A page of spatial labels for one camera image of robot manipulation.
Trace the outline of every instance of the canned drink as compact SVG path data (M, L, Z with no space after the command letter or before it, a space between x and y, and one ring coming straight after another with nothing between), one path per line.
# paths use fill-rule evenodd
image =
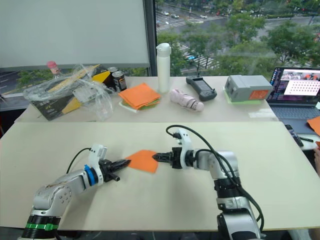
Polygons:
M118 68L116 68L115 66L111 66L107 69L110 74L112 75L114 72L117 72L118 71Z
M125 75L122 71L112 73L113 81L118 92L127 89Z

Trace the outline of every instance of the orange napkin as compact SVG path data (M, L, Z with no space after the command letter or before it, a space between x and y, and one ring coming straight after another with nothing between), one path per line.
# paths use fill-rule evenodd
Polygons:
M161 97L145 83L121 91L118 95L136 110Z
M155 154L155 151L140 150L125 159L131 160L128 167L154 174L158 167L158 162L152 158Z
M320 116L307 120L310 127L320 136Z

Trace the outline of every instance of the plastic bag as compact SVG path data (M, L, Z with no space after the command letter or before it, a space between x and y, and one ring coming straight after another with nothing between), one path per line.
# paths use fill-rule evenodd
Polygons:
M72 73L32 86L24 90L23 95L30 102L43 103L75 96L82 107L94 112L99 121L104 121L113 113L109 95L112 92L103 83L92 80L97 66L77 64Z

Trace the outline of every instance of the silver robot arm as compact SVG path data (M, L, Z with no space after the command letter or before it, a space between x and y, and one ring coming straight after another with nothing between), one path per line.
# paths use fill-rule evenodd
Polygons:
M105 160L107 148L94 144L90 149L89 166L59 177L36 191L33 206L22 237L18 240L55 240L61 216L68 203L93 185L119 181L114 172L128 166L130 160Z
M238 187L229 179L232 171L225 161L223 167L215 154L206 149L194 149L188 132L178 128L172 135L177 138L181 147L173 147L171 152L157 153L153 156L158 162L170 163L172 168L185 169L193 167L197 170L209 171L214 182L214 189L217 192L217 206L222 211L217 216L218 231L226 240L253 240L261 239L262 235L251 209L248 198L240 183L238 161L231 151L218 151L217 156L224 157L232 168L232 177Z

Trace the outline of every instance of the white roller shade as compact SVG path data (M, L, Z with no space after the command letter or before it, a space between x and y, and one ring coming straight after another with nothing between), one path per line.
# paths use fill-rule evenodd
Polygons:
M0 69L148 67L142 0L0 0Z

